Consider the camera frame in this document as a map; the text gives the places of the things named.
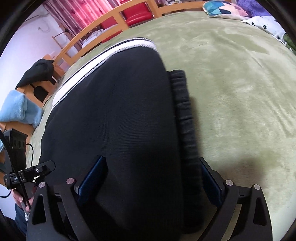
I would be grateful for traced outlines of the person's left hand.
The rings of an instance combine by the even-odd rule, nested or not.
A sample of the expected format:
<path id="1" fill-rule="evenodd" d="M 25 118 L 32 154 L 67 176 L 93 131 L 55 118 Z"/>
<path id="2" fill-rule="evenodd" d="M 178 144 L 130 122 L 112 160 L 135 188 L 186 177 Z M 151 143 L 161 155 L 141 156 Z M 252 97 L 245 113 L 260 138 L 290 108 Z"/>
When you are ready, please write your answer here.
<path id="1" fill-rule="evenodd" d="M 20 195 L 20 193 L 17 192 L 17 190 L 13 189 L 11 191 L 11 194 L 17 206 L 22 208 L 25 212 L 29 213 L 31 210 L 31 205 L 33 204 L 33 201 L 34 201 L 36 190 L 37 190 L 37 187 L 34 186 L 31 190 L 31 194 L 32 194 L 31 198 L 27 202 L 23 200 L 22 195 Z"/>

